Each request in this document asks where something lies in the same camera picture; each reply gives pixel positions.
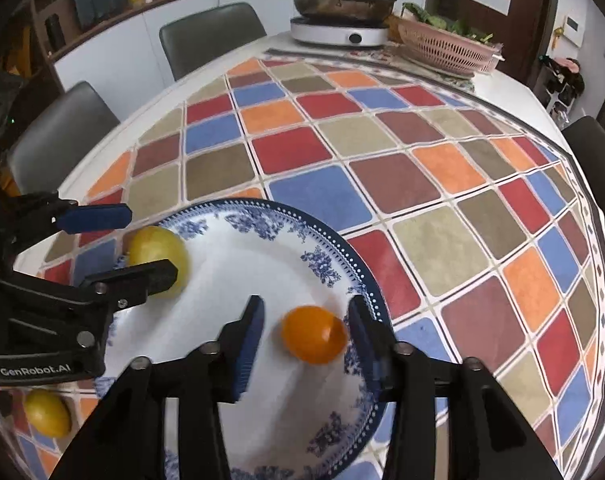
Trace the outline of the yellow green apple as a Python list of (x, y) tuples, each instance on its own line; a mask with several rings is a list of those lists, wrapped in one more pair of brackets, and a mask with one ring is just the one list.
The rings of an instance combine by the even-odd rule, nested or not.
[(136, 231), (126, 250), (127, 265), (150, 263), (160, 260), (169, 260), (178, 275), (174, 284), (160, 296), (176, 297), (183, 292), (191, 275), (191, 259), (184, 240), (176, 233), (160, 226), (144, 226)]

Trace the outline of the small orange tangerine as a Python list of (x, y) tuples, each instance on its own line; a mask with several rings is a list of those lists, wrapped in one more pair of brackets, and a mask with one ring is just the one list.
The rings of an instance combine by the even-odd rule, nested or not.
[(348, 334), (343, 321), (329, 310), (301, 306), (284, 316), (281, 338), (286, 350), (298, 360), (324, 365), (345, 350)]

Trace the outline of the near left grey chair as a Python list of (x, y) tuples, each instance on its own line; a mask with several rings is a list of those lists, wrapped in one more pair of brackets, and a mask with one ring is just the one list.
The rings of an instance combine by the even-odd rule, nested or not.
[(54, 192), (82, 159), (119, 125), (94, 88), (80, 81), (50, 104), (8, 154), (19, 192)]

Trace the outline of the grey chair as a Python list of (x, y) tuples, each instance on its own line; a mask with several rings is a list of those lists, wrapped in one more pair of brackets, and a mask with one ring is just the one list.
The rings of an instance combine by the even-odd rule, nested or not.
[(605, 214), (605, 130), (591, 116), (583, 116), (562, 130)]
[(257, 13), (246, 2), (191, 14), (162, 26), (159, 31), (162, 50), (176, 80), (266, 36)]
[(82, 159), (119, 125), (94, 88), (80, 81), (50, 104), (8, 154), (19, 192), (54, 192)]

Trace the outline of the blue white porcelain plate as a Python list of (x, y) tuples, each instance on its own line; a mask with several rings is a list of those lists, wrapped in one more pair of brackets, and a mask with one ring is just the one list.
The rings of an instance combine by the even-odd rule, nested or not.
[(213, 340), (257, 295), (266, 317), (252, 374), (240, 401), (220, 408), (232, 476), (379, 478), (368, 445), (384, 411), (365, 387), (355, 348), (313, 365), (295, 358), (281, 336), (290, 311), (318, 306), (345, 318), (357, 295), (381, 320), (388, 317), (371, 271), (342, 238), (343, 222), (270, 200), (230, 198), (176, 212), (161, 226), (183, 240), (188, 283), (179, 295), (158, 295), (116, 315), (97, 394), (137, 356), (170, 361)]

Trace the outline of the colourful checkered tablecloth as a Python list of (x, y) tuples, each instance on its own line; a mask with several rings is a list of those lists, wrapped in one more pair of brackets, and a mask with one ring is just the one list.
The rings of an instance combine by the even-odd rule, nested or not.
[[(398, 337), (480, 359), (562, 476), (585, 475), (605, 429), (605, 236), (572, 156), (512, 118), (395, 70), (266, 54), (184, 80), (64, 192), (133, 214), (56, 237), (33, 269), (67, 285), (117, 266), (135, 230), (212, 200), (342, 221)], [(96, 379), (52, 390), (72, 429), (103, 398)]]

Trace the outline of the far left grey chair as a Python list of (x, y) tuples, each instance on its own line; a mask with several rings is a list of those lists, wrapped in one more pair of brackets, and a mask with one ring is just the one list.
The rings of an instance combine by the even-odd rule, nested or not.
[(176, 80), (266, 36), (257, 13), (246, 2), (191, 14), (162, 26), (159, 31), (162, 50)]

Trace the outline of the right grey chair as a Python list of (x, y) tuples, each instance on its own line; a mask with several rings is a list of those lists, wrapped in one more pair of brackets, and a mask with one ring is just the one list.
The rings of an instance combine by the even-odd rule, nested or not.
[(605, 130), (591, 116), (583, 116), (562, 130), (605, 214)]

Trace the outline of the white induction cooker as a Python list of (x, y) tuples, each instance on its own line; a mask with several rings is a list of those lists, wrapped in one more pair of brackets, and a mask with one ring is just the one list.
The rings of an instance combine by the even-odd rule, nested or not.
[(336, 48), (370, 49), (383, 47), (388, 40), (388, 26), (384, 23), (324, 22), (312, 18), (292, 18), (290, 34), (303, 44)]

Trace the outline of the steel pan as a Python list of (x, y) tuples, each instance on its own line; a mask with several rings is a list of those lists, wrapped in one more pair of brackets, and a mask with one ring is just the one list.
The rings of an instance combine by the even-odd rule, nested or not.
[(304, 18), (380, 23), (393, 13), (396, 0), (293, 0), (293, 3)]

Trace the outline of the plush toy on stand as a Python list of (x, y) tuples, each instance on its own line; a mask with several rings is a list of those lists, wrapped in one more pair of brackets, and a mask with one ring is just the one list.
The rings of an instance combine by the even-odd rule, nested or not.
[(568, 120), (575, 101), (585, 92), (581, 67), (575, 58), (540, 58), (545, 69), (543, 105), (554, 119)]

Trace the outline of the pink basket with greens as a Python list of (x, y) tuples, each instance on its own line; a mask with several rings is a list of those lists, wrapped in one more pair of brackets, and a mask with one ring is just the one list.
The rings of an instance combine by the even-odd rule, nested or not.
[(389, 27), (405, 58), (455, 77), (489, 74), (503, 60), (502, 44), (461, 21), (430, 14), (415, 3), (405, 3)]

